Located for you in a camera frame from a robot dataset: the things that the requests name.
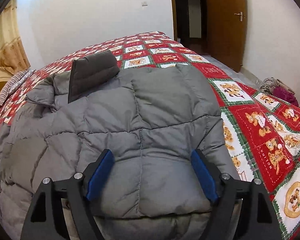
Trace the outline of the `clothes pile on floor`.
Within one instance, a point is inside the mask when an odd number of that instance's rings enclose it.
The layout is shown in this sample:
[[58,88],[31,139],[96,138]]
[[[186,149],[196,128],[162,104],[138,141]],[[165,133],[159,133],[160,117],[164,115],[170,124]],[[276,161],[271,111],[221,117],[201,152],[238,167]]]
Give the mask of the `clothes pile on floor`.
[[260,85],[260,91],[299,107],[299,103],[295,97],[295,92],[279,79],[274,77],[264,79]]

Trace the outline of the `red patchwork bedspread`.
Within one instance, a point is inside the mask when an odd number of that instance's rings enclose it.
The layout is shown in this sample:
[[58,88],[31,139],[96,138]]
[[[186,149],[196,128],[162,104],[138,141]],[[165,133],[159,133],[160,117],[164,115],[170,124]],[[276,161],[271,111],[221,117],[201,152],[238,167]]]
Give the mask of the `red patchwork bedspread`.
[[232,79],[206,57],[153,31],[88,46],[34,72],[0,108],[0,127],[25,105],[25,95],[73,60],[110,50],[120,68],[195,66],[211,84],[222,111],[225,145],[242,180],[262,179],[283,239],[300,233],[300,109]]

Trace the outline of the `grey puffer jacket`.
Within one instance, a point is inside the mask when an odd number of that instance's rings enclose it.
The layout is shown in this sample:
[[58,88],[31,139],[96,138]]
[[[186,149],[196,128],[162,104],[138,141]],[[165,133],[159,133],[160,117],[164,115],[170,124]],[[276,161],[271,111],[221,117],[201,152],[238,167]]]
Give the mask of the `grey puffer jacket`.
[[0,224],[19,239],[46,177],[68,179],[104,149],[115,163],[92,214],[105,239],[198,239],[210,202],[192,168],[199,149],[237,176],[215,93],[195,66],[120,70],[109,52],[53,74],[0,126]]

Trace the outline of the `brown wooden door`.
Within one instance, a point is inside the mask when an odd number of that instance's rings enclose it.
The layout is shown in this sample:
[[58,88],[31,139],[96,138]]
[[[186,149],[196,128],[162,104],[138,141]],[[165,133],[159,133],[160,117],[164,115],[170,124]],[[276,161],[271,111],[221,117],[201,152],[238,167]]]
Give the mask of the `brown wooden door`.
[[[235,72],[243,65],[247,0],[206,0],[209,54]],[[234,13],[243,12],[243,21]]]

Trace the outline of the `striped pillow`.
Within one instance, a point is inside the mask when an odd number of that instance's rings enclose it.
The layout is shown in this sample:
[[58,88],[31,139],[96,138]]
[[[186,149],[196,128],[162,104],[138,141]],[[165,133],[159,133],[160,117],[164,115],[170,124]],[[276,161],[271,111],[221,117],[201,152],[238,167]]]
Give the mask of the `striped pillow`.
[[17,72],[6,82],[0,91],[0,107],[3,106],[8,97],[12,95],[34,71],[34,69],[30,68],[29,70]]

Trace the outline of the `beige patterned curtain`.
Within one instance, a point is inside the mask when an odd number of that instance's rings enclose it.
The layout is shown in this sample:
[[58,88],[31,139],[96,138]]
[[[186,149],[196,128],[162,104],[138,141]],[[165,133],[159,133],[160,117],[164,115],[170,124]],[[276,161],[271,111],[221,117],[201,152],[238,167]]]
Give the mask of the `beige patterned curtain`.
[[10,0],[0,14],[0,69],[14,75],[29,67],[17,24],[17,0]]

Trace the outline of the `dark door frame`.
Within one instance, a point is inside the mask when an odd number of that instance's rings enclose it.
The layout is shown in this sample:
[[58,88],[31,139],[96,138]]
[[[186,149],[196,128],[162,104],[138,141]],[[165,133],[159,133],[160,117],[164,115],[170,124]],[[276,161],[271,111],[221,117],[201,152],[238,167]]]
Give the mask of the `dark door frame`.
[[198,54],[207,53],[206,0],[171,0],[174,40]]

